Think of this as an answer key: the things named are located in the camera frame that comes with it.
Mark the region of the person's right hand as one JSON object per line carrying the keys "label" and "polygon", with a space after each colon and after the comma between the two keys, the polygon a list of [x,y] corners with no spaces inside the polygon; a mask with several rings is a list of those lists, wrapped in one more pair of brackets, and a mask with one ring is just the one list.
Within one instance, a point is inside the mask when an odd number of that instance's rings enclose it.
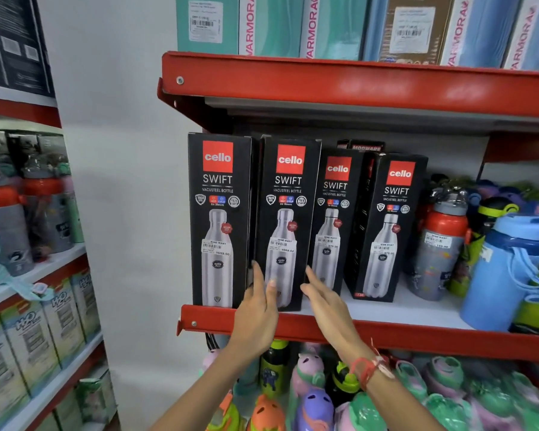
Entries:
{"label": "person's right hand", "polygon": [[335,349],[341,361],[350,366],[359,356],[373,358],[374,354],[360,338],[345,302],[326,287],[308,266],[306,276],[308,282],[303,284],[323,285],[325,308],[323,311],[313,311],[313,314],[325,340]]}

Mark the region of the person's left hand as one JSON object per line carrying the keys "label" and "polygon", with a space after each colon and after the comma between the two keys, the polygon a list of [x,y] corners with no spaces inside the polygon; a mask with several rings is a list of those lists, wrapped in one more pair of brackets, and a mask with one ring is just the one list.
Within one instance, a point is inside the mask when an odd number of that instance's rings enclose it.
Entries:
{"label": "person's left hand", "polygon": [[228,348],[235,361],[247,365],[271,346],[278,324],[279,312],[267,311],[266,282],[259,264],[252,262],[253,285],[234,315],[233,331]]}

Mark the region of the black steel bottle box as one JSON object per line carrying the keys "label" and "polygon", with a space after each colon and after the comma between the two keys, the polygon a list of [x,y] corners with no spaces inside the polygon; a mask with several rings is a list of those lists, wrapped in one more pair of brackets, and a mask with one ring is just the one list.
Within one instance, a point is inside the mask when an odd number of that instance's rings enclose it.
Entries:
{"label": "black steel bottle box", "polygon": [[194,305],[235,309],[244,297],[256,156],[251,137],[188,135]]}
{"label": "black steel bottle box", "polygon": [[299,311],[322,143],[262,135],[255,261],[274,281],[279,311]]}
{"label": "black steel bottle box", "polygon": [[318,169],[308,265],[340,294],[358,199],[363,153],[323,147]]}
{"label": "black steel bottle box", "polygon": [[344,268],[353,299],[394,300],[428,162],[422,154],[364,154]]}

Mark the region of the person's left forearm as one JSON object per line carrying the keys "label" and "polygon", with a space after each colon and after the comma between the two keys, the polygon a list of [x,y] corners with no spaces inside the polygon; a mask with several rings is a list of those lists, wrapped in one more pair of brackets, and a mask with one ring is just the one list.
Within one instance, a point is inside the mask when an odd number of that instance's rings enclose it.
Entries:
{"label": "person's left forearm", "polygon": [[266,349],[244,342],[227,345],[149,431],[205,431],[238,377]]}

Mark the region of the person's right forearm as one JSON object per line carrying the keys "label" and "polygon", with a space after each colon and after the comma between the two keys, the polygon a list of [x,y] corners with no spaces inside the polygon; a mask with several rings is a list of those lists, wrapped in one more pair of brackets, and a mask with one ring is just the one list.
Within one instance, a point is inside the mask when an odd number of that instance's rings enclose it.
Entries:
{"label": "person's right forearm", "polygon": [[365,391],[388,431],[446,431],[402,383],[376,373]]}

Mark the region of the black green sports bottle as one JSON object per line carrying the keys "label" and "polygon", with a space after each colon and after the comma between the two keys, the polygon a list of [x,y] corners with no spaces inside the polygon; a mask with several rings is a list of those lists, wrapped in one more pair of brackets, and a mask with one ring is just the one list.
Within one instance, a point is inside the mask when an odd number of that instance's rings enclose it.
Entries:
{"label": "black green sports bottle", "polygon": [[288,340],[274,339],[260,358],[261,392],[269,399],[277,399],[287,391],[290,353]]}
{"label": "black green sports bottle", "polygon": [[337,408],[351,402],[362,389],[356,375],[351,373],[349,367],[339,360],[326,380],[325,391],[331,398],[334,407]]}

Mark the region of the red thread wristband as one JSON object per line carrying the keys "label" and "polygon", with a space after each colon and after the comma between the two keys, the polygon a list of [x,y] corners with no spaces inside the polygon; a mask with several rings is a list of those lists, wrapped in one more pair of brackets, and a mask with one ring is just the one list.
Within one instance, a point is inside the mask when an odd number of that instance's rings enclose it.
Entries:
{"label": "red thread wristband", "polygon": [[373,352],[373,358],[359,356],[350,365],[350,373],[355,375],[362,391],[367,390],[369,381],[376,373],[381,373],[387,379],[395,380],[392,369],[389,366],[386,356],[374,346],[373,339],[370,339],[369,349]]}

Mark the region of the black box red print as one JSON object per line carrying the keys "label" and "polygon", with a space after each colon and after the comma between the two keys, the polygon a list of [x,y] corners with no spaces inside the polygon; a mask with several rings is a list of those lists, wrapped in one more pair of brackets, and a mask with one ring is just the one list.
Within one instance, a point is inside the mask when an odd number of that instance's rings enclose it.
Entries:
{"label": "black box red print", "polygon": [[385,147],[385,142],[369,139],[342,139],[337,142],[338,149],[350,149],[362,153],[382,153]]}

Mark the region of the green black kids bottle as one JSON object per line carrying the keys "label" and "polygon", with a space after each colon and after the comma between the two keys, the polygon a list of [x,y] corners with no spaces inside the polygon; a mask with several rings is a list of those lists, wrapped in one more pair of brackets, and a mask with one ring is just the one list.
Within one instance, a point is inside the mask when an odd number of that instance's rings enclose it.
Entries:
{"label": "green black kids bottle", "polygon": [[470,240],[464,244],[447,285],[451,294],[457,297],[466,296],[487,233],[493,228],[497,219],[508,213],[517,213],[519,210],[519,205],[510,199],[493,196],[481,201],[476,213],[468,216]]}

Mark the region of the pale green carton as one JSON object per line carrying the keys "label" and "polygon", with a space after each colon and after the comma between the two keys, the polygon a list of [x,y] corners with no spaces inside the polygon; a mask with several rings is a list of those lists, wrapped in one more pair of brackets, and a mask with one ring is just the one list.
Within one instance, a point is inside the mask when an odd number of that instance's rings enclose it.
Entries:
{"label": "pale green carton", "polygon": [[83,424],[76,395],[70,391],[35,431],[82,431]]}
{"label": "pale green carton", "polygon": [[107,362],[102,362],[78,380],[75,393],[83,422],[108,425],[117,412],[113,384]]}

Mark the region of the row of colourful bottle lids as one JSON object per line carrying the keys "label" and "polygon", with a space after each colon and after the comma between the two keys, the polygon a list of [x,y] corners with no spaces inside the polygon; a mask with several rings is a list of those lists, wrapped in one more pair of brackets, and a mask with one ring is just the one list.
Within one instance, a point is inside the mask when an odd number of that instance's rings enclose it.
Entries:
{"label": "row of colourful bottle lids", "polygon": [[515,204],[518,211],[527,214],[539,214],[539,188],[529,181],[518,181],[509,186],[499,184],[486,179],[472,180],[468,176],[449,177],[442,173],[434,173],[429,180],[425,181],[418,213],[424,217],[429,213],[434,204],[445,195],[446,192],[466,191],[467,217],[476,217],[478,208],[485,205],[492,198],[503,198],[510,204]]}

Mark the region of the white red shelf rack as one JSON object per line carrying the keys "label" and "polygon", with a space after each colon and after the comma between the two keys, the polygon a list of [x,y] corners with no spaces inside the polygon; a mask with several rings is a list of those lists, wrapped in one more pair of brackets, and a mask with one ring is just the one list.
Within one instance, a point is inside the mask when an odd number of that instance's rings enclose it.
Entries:
{"label": "white red shelf rack", "polygon": [[[61,133],[62,125],[55,98],[0,86],[0,129],[9,128]],[[87,267],[86,247],[81,243],[39,262],[32,271],[21,276],[21,279],[52,285]],[[0,286],[0,311],[20,299],[12,289]],[[9,419],[0,431],[35,431],[78,381],[86,377],[94,366],[105,358],[103,336],[98,333],[72,362]]]}

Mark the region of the teal box pink stripe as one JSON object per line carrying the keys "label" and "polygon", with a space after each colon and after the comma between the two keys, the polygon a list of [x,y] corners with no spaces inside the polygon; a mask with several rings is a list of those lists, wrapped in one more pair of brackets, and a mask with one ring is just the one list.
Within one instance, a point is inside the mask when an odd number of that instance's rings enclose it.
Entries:
{"label": "teal box pink stripe", "polygon": [[357,61],[370,0],[304,0],[299,57]]}
{"label": "teal box pink stripe", "polygon": [[239,0],[240,56],[299,57],[304,0]]}

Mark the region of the teal box white label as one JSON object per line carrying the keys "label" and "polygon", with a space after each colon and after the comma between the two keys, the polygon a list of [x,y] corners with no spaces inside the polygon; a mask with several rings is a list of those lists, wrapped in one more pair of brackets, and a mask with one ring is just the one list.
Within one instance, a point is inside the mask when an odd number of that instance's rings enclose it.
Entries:
{"label": "teal box white label", "polygon": [[178,51],[238,54],[239,0],[175,0]]}

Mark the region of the brown box white label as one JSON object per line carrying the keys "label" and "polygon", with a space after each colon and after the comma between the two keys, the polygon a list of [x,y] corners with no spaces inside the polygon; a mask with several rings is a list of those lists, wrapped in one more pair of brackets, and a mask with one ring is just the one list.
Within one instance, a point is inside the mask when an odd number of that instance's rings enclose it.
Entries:
{"label": "brown box white label", "polygon": [[453,0],[370,0],[361,60],[438,65]]}

